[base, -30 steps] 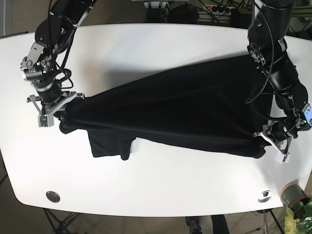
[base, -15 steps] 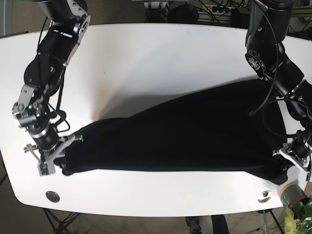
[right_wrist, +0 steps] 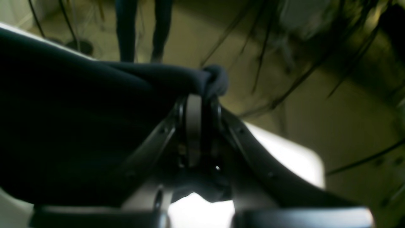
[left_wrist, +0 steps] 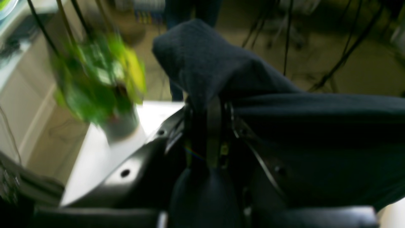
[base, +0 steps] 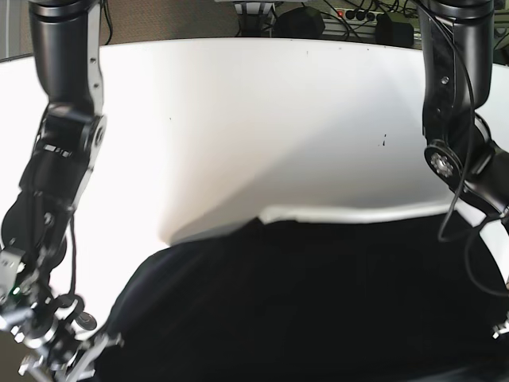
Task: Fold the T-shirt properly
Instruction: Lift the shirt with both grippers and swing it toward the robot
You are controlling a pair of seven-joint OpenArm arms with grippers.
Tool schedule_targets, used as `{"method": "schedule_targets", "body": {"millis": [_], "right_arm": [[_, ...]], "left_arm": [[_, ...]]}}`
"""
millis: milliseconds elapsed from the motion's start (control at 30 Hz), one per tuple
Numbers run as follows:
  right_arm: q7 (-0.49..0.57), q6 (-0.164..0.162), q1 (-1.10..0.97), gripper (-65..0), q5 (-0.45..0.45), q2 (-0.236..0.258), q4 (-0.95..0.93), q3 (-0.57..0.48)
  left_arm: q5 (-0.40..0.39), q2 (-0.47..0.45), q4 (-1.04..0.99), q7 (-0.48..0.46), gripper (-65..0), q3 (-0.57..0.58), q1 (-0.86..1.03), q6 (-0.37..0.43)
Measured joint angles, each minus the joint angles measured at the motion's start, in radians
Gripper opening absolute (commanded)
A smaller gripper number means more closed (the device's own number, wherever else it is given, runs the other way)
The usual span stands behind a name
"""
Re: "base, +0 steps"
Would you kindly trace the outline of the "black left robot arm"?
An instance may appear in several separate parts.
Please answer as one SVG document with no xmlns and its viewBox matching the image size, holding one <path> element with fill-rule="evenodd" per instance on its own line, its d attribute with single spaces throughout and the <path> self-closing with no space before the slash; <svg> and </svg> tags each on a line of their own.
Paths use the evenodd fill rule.
<svg viewBox="0 0 509 382">
<path fill-rule="evenodd" d="M 472 271 L 470 248 L 492 222 L 508 226 L 508 152 L 492 138 L 477 109 L 488 100 L 492 83 L 495 5 L 492 1 L 417 1 L 425 63 L 422 133 L 425 161 L 453 192 L 438 231 L 448 242 L 465 238 L 464 265 L 481 291 L 506 298 Z M 485 217 L 474 228 L 445 235 L 457 201 Z"/>
</svg>

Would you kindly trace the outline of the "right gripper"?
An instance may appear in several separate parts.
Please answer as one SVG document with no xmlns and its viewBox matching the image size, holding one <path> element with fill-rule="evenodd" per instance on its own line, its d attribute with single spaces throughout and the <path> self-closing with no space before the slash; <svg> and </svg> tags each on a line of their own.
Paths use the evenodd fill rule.
<svg viewBox="0 0 509 382">
<path fill-rule="evenodd" d="M 97 333 L 76 337 L 72 323 L 83 313 L 84 301 L 76 294 L 52 295 L 40 286 L 39 270 L 22 274 L 25 253 L 1 250 L 1 331 L 33 352 L 19 367 L 20 375 L 37 381 L 85 381 L 95 375 L 95 361 L 107 348 L 122 346 L 120 334 Z"/>
</svg>

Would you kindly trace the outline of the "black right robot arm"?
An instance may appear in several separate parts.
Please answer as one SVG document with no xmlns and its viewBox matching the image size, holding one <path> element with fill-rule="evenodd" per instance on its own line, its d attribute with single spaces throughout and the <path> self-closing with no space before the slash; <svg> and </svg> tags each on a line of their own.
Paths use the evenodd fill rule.
<svg viewBox="0 0 509 382">
<path fill-rule="evenodd" d="M 33 56 L 48 97 L 20 192 L 1 226 L 1 329 L 29 349 L 19 372 L 38 381 L 85 381 L 104 349 L 122 343 L 94 330 L 84 300 L 54 294 L 52 271 L 76 254 L 75 212 L 95 167 L 107 120 L 99 63 L 101 1 L 31 1 Z"/>
</svg>

